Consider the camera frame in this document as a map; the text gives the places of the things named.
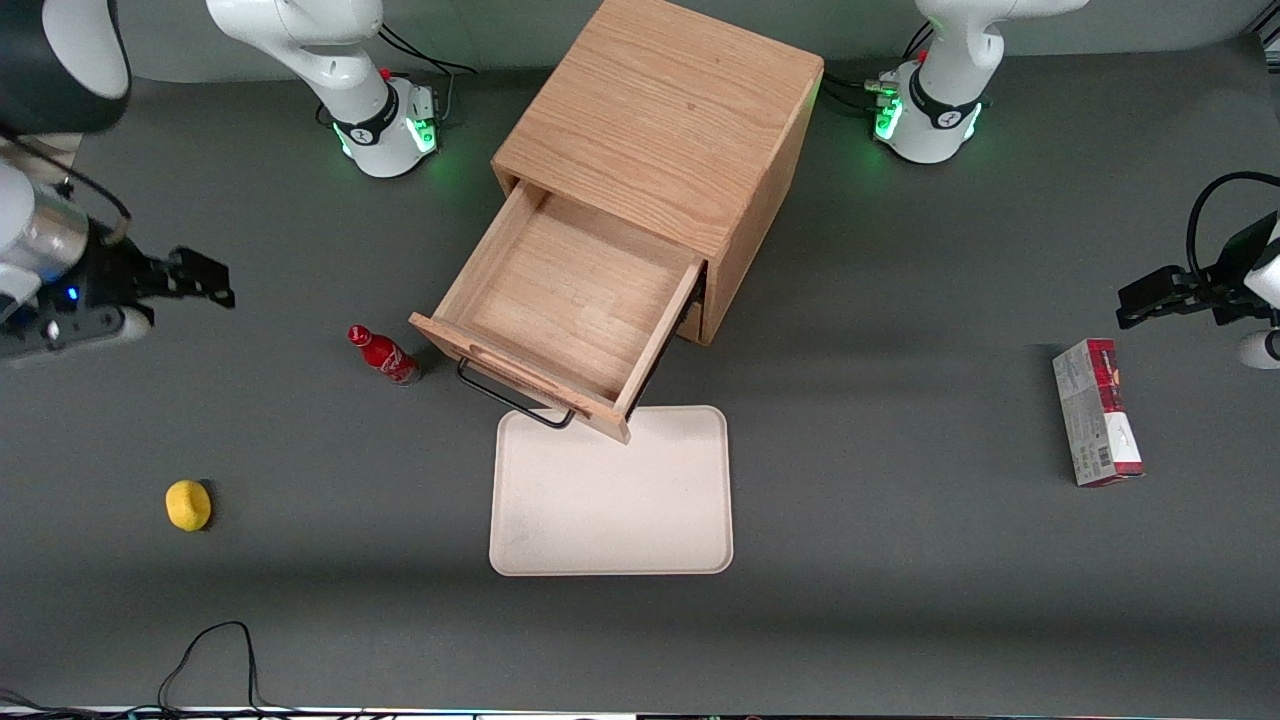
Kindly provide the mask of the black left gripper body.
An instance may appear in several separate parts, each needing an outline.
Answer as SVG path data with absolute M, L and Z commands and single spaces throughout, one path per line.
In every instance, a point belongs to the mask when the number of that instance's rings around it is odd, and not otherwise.
M 1210 265 L 1201 264 L 1196 232 L 1190 232 L 1190 273 L 1198 283 L 1197 295 L 1219 327 L 1251 318 L 1277 324 L 1277 300 L 1265 299 L 1245 286 L 1245 277 L 1251 272 L 1260 269 L 1265 261 L 1276 260 L 1275 211 L 1233 234 L 1222 246 L 1217 260 Z

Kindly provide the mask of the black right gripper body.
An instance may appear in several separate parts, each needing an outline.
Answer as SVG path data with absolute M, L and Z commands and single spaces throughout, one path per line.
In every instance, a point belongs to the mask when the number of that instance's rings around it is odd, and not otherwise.
M 106 305 L 142 307 L 147 299 L 177 299 L 166 261 L 151 258 L 129 241 L 91 240 L 81 260 L 55 282 L 58 311 Z

